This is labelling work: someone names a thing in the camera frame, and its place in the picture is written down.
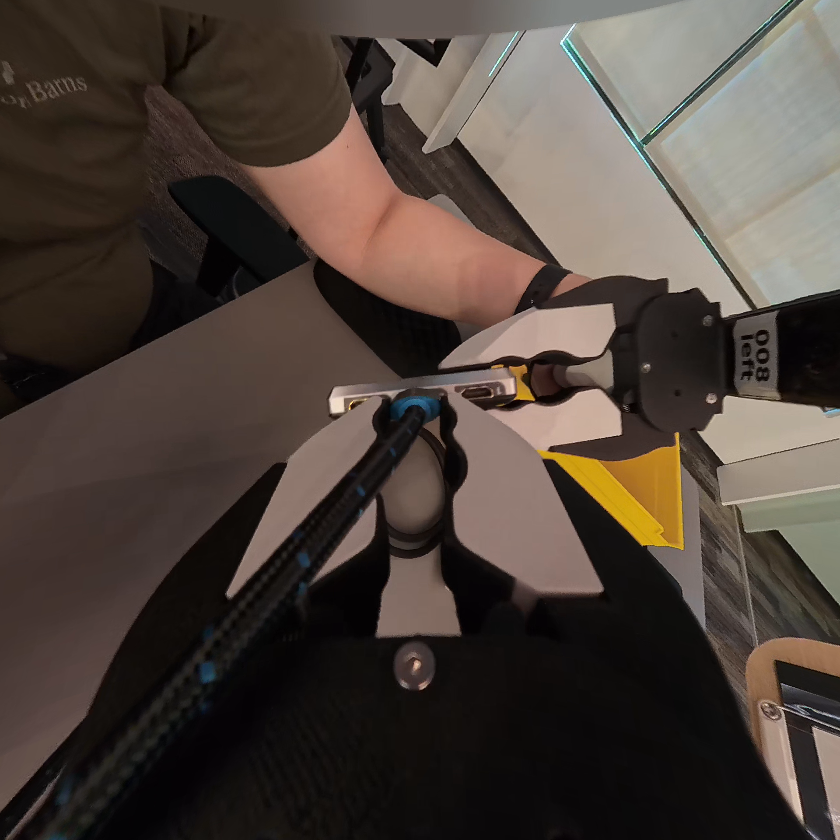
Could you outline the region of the black chair legs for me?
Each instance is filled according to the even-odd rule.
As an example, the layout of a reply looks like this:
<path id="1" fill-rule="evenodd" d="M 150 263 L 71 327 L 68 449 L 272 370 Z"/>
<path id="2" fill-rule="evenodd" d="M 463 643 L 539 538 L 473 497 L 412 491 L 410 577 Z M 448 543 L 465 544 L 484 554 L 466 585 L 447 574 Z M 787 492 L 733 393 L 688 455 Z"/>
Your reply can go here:
<path id="1" fill-rule="evenodd" d="M 341 36 L 350 51 L 350 61 L 344 77 L 357 113 L 366 115 L 367 130 L 374 150 L 382 163 L 388 156 L 385 150 L 385 131 L 382 95 L 392 84 L 396 63 L 375 38 Z"/>

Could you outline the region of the yellow plastic bin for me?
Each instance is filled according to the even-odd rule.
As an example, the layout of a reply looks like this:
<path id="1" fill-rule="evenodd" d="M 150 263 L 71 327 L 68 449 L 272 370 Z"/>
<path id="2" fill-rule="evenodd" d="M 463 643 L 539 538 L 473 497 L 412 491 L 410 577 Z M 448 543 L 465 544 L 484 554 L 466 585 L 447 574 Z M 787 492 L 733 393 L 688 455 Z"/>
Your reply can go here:
<path id="1" fill-rule="evenodd" d="M 679 436 L 668 447 L 622 461 L 540 450 L 559 465 L 635 540 L 646 547 L 685 548 Z"/>

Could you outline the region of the person's left forearm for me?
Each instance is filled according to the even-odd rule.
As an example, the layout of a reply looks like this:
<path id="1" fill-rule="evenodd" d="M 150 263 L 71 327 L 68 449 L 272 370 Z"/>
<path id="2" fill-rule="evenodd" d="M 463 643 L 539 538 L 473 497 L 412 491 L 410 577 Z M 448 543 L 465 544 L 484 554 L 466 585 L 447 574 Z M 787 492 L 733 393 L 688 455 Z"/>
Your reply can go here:
<path id="1" fill-rule="evenodd" d="M 399 189 L 356 113 L 314 155 L 244 170 L 314 253 L 395 305 L 488 327 L 544 263 Z"/>

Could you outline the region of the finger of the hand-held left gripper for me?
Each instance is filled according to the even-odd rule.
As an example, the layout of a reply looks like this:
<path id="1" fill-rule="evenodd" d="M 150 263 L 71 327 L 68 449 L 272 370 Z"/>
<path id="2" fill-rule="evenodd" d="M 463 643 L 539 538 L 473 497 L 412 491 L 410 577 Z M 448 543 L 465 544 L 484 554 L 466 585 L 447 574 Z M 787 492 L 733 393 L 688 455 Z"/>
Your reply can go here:
<path id="1" fill-rule="evenodd" d="M 497 409 L 497 419 L 533 448 L 576 445 L 620 437 L 622 412 L 597 388 L 573 390 L 559 402 L 521 402 Z"/>
<path id="2" fill-rule="evenodd" d="M 611 303 L 531 308 L 479 331 L 441 361 L 438 369 L 490 367 L 505 359 L 533 361 L 551 353 L 586 361 L 603 354 L 615 330 Z"/>

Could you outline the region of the silver hdmi switch box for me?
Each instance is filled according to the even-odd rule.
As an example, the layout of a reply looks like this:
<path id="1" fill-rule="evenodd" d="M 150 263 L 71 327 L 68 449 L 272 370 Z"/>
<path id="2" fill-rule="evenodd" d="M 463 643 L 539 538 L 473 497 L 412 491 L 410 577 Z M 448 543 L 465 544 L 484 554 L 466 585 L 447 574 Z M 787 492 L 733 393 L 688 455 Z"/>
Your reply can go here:
<path id="1" fill-rule="evenodd" d="M 341 417 L 354 407 L 381 397 L 397 401 L 408 396 L 462 396 L 482 408 L 504 406 L 518 398 L 517 376 L 507 367 L 441 373 L 407 379 L 338 385 L 328 396 L 328 412 L 332 418 Z"/>

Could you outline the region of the person in olive shirt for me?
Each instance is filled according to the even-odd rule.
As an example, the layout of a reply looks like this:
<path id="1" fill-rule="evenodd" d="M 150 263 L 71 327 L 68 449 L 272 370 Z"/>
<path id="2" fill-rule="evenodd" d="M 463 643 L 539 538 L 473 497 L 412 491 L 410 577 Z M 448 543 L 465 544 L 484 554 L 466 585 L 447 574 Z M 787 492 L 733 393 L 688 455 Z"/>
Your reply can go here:
<path id="1" fill-rule="evenodd" d="M 130 350 L 153 270 L 145 95 L 161 87 L 240 164 L 329 144 L 350 93 L 329 35 L 153 2 L 2 2 L 2 412 Z"/>

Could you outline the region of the white desk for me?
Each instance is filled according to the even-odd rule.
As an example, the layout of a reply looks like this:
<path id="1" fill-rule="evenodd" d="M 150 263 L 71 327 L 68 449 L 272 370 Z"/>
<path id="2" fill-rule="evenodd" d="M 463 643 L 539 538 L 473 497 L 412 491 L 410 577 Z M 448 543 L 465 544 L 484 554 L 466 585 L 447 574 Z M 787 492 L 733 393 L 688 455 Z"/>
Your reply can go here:
<path id="1" fill-rule="evenodd" d="M 425 139 L 425 154 L 441 150 L 456 140 L 523 34 L 452 38 L 435 66 L 396 39 L 380 38 L 395 62 L 382 103 L 404 110 Z"/>
<path id="2" fill-rule="evenodd" d="M 838 439 L 722 465 L 717 478 L 746 532 L 839 520 Z"/>

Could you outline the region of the glass partition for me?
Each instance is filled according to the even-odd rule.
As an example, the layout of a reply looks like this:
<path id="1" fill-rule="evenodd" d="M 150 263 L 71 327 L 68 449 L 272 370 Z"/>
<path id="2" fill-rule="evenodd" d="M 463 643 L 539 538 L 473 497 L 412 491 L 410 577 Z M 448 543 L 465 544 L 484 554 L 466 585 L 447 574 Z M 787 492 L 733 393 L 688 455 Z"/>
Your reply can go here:
<path id="1" fill-rule="evenodd" d="M 838 1 L 679 2 L 561 45 L 750 303 L 838 290 Z"/>

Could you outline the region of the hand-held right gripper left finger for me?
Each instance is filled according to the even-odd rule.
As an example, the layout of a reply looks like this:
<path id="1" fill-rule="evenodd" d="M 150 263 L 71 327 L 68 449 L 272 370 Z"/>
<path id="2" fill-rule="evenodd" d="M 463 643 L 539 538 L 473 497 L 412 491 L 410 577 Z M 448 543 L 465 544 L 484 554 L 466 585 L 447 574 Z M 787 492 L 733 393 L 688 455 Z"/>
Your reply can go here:
<path id="1" fill-rule="evenodd" d="M 377 439 L 375 396 L 333 420 L 288 459 L 226 596 L 233 599 Z"/>

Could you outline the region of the black wristband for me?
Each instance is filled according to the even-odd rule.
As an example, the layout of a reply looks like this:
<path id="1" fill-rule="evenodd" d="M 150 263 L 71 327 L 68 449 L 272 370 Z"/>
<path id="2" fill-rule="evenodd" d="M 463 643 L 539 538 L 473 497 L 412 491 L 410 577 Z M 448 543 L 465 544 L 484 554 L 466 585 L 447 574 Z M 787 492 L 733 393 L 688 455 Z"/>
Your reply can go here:
<path id="1" fill-rule="evenodd" d="M 541 307 L 554 295 L 561 282 L 570 274 L 571 272 L 568 269 L 561 266 L 543 265 L 526 286 L 513 314 L 519 315 L 531 308 Z"/>

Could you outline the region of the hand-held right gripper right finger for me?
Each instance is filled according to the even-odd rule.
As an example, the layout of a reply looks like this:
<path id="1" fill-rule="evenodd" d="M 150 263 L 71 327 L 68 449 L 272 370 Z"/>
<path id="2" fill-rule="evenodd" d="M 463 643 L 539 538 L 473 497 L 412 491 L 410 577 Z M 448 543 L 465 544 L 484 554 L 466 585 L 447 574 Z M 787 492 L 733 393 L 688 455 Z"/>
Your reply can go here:
<path id="1" fill-rule="evenodd" d="M 441 403 L 447 496 L 441 569 L 462 634 L 498 605 L 593 600 L 604 585 L 542 457 L 461 395 Z"/>

